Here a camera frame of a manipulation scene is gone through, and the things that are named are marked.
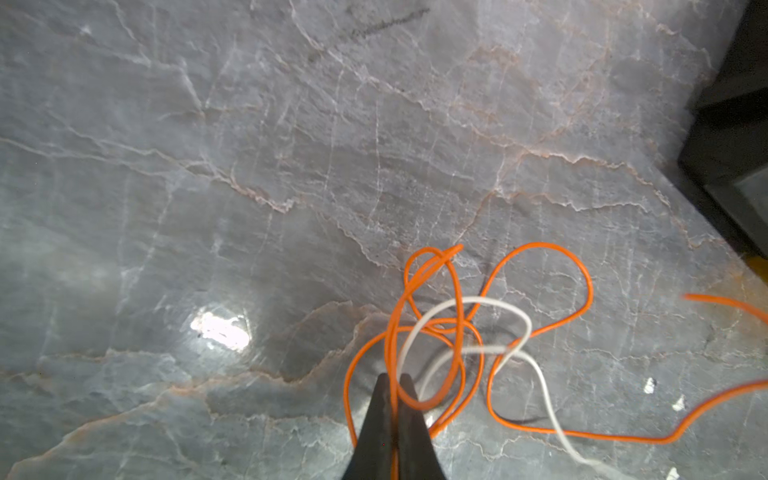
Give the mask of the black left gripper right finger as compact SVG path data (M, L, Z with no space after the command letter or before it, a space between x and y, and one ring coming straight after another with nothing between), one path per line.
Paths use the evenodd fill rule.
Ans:
M421 411L398 402L398 478L446 480Z

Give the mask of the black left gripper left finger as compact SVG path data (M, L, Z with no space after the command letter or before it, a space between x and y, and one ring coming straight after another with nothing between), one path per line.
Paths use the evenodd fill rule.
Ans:
M389 378L377 378L352 458L342 480L390 480L392 474L392 407Z

